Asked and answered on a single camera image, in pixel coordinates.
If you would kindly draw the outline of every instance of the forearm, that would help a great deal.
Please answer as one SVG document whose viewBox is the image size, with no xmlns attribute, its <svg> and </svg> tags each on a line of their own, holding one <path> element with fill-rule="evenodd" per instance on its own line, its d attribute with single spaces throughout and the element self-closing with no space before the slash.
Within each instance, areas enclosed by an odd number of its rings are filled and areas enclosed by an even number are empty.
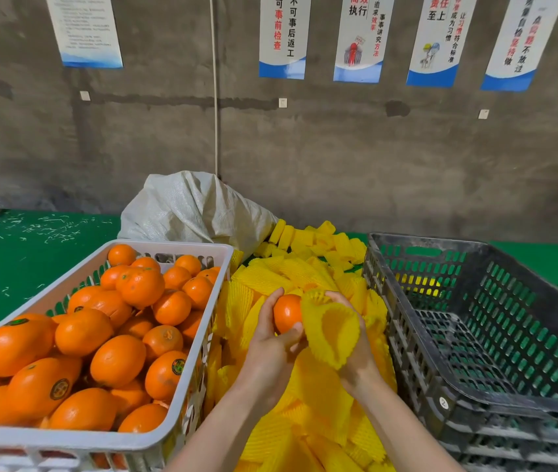
<svg viewBox="0 0 558 472">
<path fill-rule="evenodd" d="M 258 421 L 252 401 L 234 386 L 166 466 L 165 472 L 232 472 Z"/>
<path fill-rule="evenodd" d="M 379 375 L 361 380 L 356 396 L 398 472 L 464 472 Z"/>
</svg>

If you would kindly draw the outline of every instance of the green table surface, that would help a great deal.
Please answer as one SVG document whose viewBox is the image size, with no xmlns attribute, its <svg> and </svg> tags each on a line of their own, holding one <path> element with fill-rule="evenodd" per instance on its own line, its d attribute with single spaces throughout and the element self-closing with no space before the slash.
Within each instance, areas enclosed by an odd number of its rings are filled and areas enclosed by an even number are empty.
<svg viewBox="0 0 558 472">
<path fill-rule="evenodd" d="M 96 248 L 117 237 L 118 216 L 39 211 L 0 214 L 0 320 Z M 366 242 L 366 234 L 350 237 Z M 558 285 L 558 245 L 495 242 Z"/>
</svg>

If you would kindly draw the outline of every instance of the white plastic crate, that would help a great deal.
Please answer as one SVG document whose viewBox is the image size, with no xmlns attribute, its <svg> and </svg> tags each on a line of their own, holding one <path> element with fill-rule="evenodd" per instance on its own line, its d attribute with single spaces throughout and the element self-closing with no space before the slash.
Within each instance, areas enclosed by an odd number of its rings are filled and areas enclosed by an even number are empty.
<svg viewBox="0 0 558 472">
<path fill-rule="evenodd" d="M 26 312 L 64 313 L 70 295 L 80 285 L 99 283 L 100 276 L 110 266 L 106 260 L 108 251 L 117 244 L 130 245 L 137 252 L 155 258 L 161 272 L 169 269 L 176 257 L 186 254 L 198 257 L 205 267 L 220 267 L 165 420 L 145 434 L 0 427 L 0 472 L 118 470 L 120 466 L 124 468 L 124 463 L 131 471 L 158 471 L 196 430 L 206 391 L 209 332 L 223 280 L 229 277 L 232 246 L 113 240 L 0 321 L 0 326 Z"/>
</svg>

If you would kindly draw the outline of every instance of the cartoon illustration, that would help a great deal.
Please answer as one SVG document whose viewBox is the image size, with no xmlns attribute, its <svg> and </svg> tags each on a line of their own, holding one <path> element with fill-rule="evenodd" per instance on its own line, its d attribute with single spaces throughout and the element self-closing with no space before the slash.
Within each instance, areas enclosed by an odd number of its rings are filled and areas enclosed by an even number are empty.
<svg viewBox="0 0 558 472">
<path fill-rule="evenodd" d="M 349 49 L 344 52 L 344 64 L 347 66 L 355 66 L 362 61 L 362 49 L 360 45 L 364 43 L 364 38 L 356 36 L 356 40 L 351 43 Z"/>
<path fill-rule="evenodd" d="M 423 47 L 423 51 L 425 52 L 425 58 L 421 60 L 421 68 L 423 69 L 430 69 L 432 67 L 432 61 L 436 53 L 440 50 L 440 44 L 434 43 L 430 44 L 427 43 Z"/>
</svg>

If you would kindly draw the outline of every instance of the dark gray plastic crate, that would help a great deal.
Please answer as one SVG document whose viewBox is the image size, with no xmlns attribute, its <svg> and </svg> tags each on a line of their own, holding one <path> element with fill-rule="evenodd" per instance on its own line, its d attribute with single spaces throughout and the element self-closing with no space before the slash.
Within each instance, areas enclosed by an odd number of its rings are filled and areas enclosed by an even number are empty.
<svg viewBox="0 0 558 472">
<path fill-rule="evenodd" d="M 558 471 L 558 288 L 481 242 L 369 234 L 400 396 L 469 471 Z"/>
</svg>

